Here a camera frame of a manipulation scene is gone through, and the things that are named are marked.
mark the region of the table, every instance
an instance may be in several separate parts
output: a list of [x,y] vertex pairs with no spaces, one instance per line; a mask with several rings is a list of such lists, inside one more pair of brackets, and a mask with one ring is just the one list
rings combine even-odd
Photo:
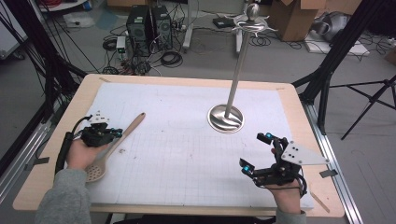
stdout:
[[[49,157],[49,163],[34,167],[14,201],[17,210],[34,211],[44,194],[52,187],[54,166],[64,134],[69,132],[76,120],[84,117],[90,108],[96,92],[104,82],[135,83],[152,85],[231,87],[229,80],[192,79],[173,77],[123,77],[108,75],[88,75],[81,83],[75,97],[64,113],[41,157]],[[266,82],[239,82],[240,89],[277,91],[289,122],[290,131],[296,142],[320,152],[315,136],[308,123],[297,92],[290,84]],[[305,166],[304,175],[315,199],[315,208],[307,211],[310,217],[341,217],[344,209],[332,180],[322,178],[319,172],[326,170],[325,165]],[[271,216],[275,211],[265,208],[204,207],[169,205],[129,205],[93,204],[93,212],[137,213],[137,214],[180,214],[180,215],[218,215],[218,216]]]

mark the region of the white paper sheet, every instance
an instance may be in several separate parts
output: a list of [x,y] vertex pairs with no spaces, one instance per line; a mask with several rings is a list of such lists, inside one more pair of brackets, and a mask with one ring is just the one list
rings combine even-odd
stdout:
[[[126,129],[146,118],[107,161],[106,175],[87,184],[93,203],[276,207],[272,194],[241,173],[239,159],[270,167],[274,156],[256,139],[272,133],[291,140],[276,91],[239,89],[233,105],[245,116],[237,133],[213,130],[207,112],[226,104],[230,89],[104,83],[88,112]],[[310,195],[303,208],[312,208]]]

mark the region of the human hand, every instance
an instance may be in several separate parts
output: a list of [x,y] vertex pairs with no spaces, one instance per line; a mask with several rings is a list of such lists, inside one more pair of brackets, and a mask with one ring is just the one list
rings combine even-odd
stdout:
[[67,154],[67,169],[85,170],[93,163],[96,156],[108,147],[87,147],[81,139],[74,140]]
[[296,179],[282,186],[266,185],[265,187],[274,195],[276,205],[282,212],[301,214],[300,184]]

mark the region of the metal stand base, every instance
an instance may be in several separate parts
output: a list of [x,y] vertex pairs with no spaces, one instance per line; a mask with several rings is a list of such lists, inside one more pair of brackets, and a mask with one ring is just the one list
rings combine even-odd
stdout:
[[220,133],[236,133],[244,126],[245,119],[241,111],[232,106],[230,115],[225,117],[227,105],[215,105],[207,113],[207,121]]

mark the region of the robotic hand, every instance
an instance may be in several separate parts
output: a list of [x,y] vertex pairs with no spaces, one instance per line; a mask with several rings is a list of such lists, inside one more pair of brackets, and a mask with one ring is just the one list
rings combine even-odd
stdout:
[[[91,123],[91,126],[85,127],[75,134],[77,126],[85,119]],[[73,131],[67,132],[64,136],[64,141],[62,142],[62,147],[55,164],[55,174],[64,168],[67,153],[77,136],[80,136],[87,147],[100,147],[112,142],[114,138],[122,137],[122,129],[107,129],[107,122],[109,122],[109,119],[101,116],[99,111],[95,116],[90,115],[80,119],[73,128]]]
[[303,197],[306,194],[306,181],[299,174],[301,165],[329,162],[325,158],[315,153],[313,154],[309,149],[297,146],[292,141],[289,143],[285,137],[278,138],[270,133],[266,135],[258,133],[257,139],[267,145],[273,144],[276,163],[270,168],[260,170],[255,170],[254,165],[243,159],[239,160],[239,165],[242,167],[242,173],[250,177],[259,188],[265,188],[266,185],[273,184],[282,186],[294,181],[294,179],[298,179],[301,186],[300,195]]

